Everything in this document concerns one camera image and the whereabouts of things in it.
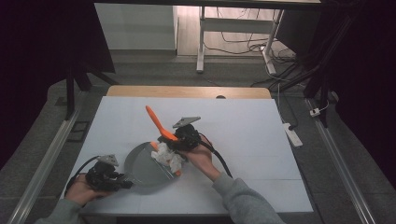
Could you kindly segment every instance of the white stand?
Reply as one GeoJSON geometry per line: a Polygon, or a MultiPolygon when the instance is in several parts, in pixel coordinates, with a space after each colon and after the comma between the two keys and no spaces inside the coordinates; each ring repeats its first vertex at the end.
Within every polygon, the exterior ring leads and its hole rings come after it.
{"type": "Polygon", "coordinates": [[[235,20],[222,18],[205,18],[205,7],[200,7],[200,39],[197,55],[197,73],[204,72],[204,34],[208,32],[230,32],[249,34],[269,34],[268,43],[262,51],[265,65],[270,75],[276,74],[276,70],[269,55],[274,42],[277,27],[283,10],[280,10],[274,21],[235,20]]]}

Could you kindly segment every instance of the orange tool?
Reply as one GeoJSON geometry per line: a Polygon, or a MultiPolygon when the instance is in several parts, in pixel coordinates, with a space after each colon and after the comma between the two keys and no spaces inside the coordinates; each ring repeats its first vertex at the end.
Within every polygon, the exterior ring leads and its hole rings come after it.
{"type": "Polygon", "coordinates": [[[165,130],[165,128],[161,125],[160,121],[158,120],[157,116],[155,115],[154,111],[152,111],[151,107],[146,105],[146,110],[148,111],[148,115],[151,117],[152,121],[154,122],[155,126],[157,126],[160,134],[169,140],[177,141],[177,138],[170,133],[169,131],[165,130]]]}

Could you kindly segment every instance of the gray sleeve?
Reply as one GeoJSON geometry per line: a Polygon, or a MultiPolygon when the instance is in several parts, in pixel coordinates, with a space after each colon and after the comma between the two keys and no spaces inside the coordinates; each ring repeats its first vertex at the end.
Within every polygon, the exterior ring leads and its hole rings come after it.
{"type": "Polygon", "coordinates": [[[224,207],[235,224],[284,223],[274,208],[242,179],[233,180],[225,173],[213,183],[224,207]]]}
{"type": "Polygon", "coordinates": [[[78,211],[81,206],[75,202],[61,199],[49,217],[40,218],[35,224],[78,224],[78,211]]]}

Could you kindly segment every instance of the white wall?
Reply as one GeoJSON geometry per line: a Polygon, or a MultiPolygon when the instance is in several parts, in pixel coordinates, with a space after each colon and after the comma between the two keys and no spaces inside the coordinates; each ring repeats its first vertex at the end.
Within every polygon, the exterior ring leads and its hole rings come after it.
{"type": "Polygon", "coordinates": [[[176,49],[177,7],[95,4],[109,49],[176,49]]]}

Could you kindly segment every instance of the sleeve cuff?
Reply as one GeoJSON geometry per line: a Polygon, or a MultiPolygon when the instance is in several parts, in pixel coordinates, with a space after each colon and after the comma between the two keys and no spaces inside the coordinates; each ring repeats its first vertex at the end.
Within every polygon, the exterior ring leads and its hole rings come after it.
{"type": "Polygon", "coordinates": [[[218,179],[213,182],[212,188],[215,189],[222,197],[233,186],[234,180],[224,172],[221,172],[218,179]]]}
{"type": "Polygon", "coordinates": [[[56,207],[49,216],[49,219],[56,218],[64,221],[70,220],[70,218],[73,218],[78,214],[79,209],[81,209],[81,205],[78,203],[67,199],[61,199],[56,204],[56,207]]]}

